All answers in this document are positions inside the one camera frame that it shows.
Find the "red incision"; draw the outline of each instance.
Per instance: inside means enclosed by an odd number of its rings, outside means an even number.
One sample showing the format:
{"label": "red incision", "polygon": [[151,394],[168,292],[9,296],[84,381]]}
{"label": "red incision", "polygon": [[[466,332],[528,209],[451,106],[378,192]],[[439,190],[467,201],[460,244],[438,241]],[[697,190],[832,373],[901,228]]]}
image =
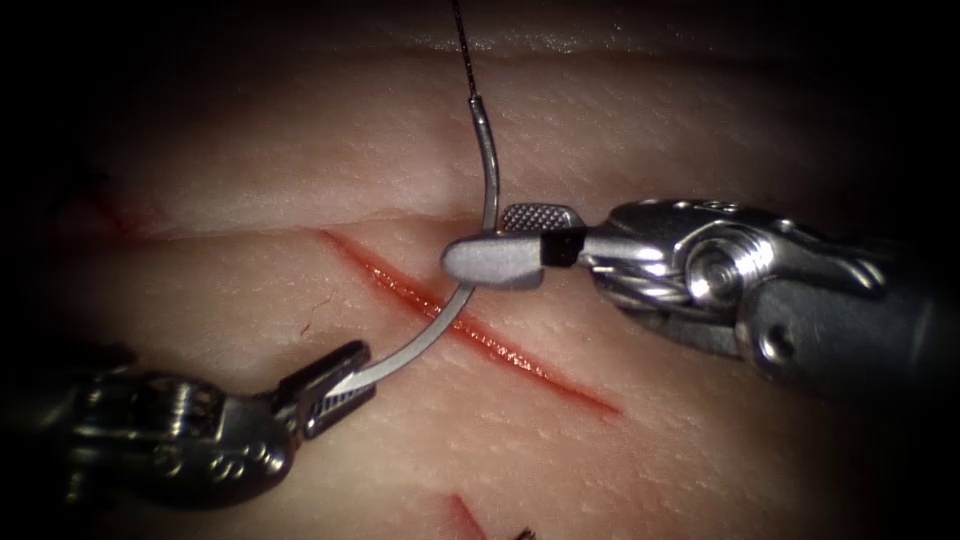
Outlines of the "red incision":
{"label": "red incision", "polygon": [[102,193],[99,193],[96,190],[88,191],[84,198],[93,207],[104,222],[117,234],[121,236],[126,236],[128,233],[133,231],[137,224],[132,221],[127,221],[123,218],[123,215],[117,209],[116,205],[113,204],[107,197]]}
{"label": "red incision", "polygon": [[[333,242],[347,260],[354,263],[368,274],[374,283],[390,292],[412,311],[428,319],[433,319],[440,313],[443,304],[436,295],[376,254],[348,238],[329,231],[318,231],[318,235]],[[576,400],[603,414],[622,414],[618,407],[593,395],[562,375],[549,372],[543,367],[542,362],[498,336],[476,317],[461,315],[454,320],[451,329],[454,337],[486,353],[486,358],[515,369],[517,373],[546,385],[565,398]]]}
{"label": "red incision", "polygon": [[450,496],[450,515],[454,526],[462,533],[457,538],[487,540],[487,533],[477,523],[477,520],[467,508],[467,503],[463,502],[463,497],[454,494]]}

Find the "blood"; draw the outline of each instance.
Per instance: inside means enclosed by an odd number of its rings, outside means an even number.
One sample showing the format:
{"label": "blood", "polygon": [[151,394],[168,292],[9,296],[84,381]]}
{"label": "blood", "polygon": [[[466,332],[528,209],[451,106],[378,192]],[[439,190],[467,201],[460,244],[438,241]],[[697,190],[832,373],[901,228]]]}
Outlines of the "blood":
{"label": "blood", "polygon": [[[330,231],[318,231],[317,235],[331,242],[346,260],[357,266],[373,283],[389,292],[410,311],[427,319],[433,319],[440,313],[443,303],[437,295],[380,256],[342,235]],[[619,407],[562,374],[551,372],[544,367],[544,362],[510,343],[476,317],[460,315],[454,320],[450,330],[456,339],[484,353],[484,358],[515,370],[515,373],[553,390],[565,399],[577,401],[604,415],[623,413]]]}
{"label": "blood", "polygon": [[461,533],[457,535],[457,538],[463,540],[487,540],[487,533],[484,532],[483,527],[477,523],[476,518],[473,517],[470,509],[467,507],[467,503],[463,501],[463,497],[459,494],[455,493],[450,496],[450,515],[454,526]]}

